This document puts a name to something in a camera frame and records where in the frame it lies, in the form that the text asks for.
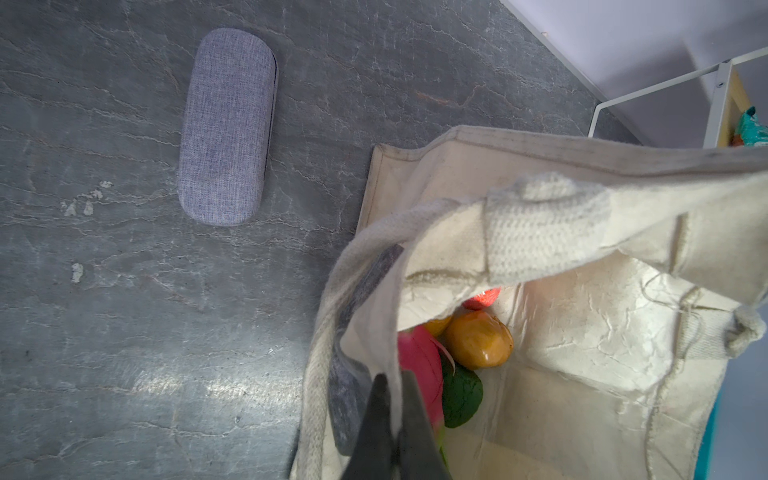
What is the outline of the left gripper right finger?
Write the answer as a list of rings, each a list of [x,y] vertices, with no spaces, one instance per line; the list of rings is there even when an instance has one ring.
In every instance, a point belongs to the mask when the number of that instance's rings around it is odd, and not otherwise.
[[[397,470],[403,480],[449,480],[433,436],[417,378],[412,371],[402,371],[402,427],[397,443]]]

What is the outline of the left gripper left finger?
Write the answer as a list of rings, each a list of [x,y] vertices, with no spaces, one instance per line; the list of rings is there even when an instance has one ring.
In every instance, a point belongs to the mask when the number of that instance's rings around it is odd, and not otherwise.
[[[395,440],[391,432],[391,395],[384,374],[375,377],[356,445],[342,480],[390,480]]]

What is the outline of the green bell pepper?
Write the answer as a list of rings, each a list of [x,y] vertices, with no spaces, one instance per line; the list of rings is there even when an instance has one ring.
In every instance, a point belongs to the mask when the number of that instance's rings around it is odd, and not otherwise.
[[[479,410],[484,396],[479,376],[460,364],[441,358],[443,373],[442,407],[444,424],[457,428],[467,423]]]

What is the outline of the magenta dragon fruit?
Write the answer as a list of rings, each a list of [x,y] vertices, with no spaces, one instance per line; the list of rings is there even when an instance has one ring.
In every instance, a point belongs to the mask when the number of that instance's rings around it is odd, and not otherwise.
[[[400,368],[416,376],[428,419],[437,434],[444,425],[442,360],[448,361],[452,372],[456,370],[455,361],[423,325],[399,332],[397,343]]]

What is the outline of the brown potato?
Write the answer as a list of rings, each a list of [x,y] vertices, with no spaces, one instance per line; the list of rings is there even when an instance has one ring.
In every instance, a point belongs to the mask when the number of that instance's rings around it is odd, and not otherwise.
[[[454,318],[443,337],[453,359],[469,370],[500,366],[514,349],[508,327],[485,311],[471,311]]]

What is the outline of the yellow pear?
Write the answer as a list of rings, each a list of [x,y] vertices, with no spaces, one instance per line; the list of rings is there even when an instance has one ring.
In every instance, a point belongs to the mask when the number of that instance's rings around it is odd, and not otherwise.
[[[450,325],[452,317],[433,319],[423,324],[424,329],[433,337],[439,338]]]

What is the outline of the red apple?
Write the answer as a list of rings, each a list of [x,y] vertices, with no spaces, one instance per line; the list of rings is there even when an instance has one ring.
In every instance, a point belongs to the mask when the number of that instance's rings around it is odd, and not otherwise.
[[[462,302],[462,307],[467,310],[480,311],[492,306],[501,293],[500,288],[492,288],[483,291]]]

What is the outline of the cream canvas grocery bag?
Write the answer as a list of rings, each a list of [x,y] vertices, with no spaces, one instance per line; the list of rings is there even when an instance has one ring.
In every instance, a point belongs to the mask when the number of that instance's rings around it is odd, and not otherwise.
[[[460,126],[376,147],[324,287],[294,479],[341,479],[375,377],[402,427],[398,333],[484,310],[514,349],[433,436],[450,479],[693,479],[728,363],[767,327],[767,150],[657,149]]]

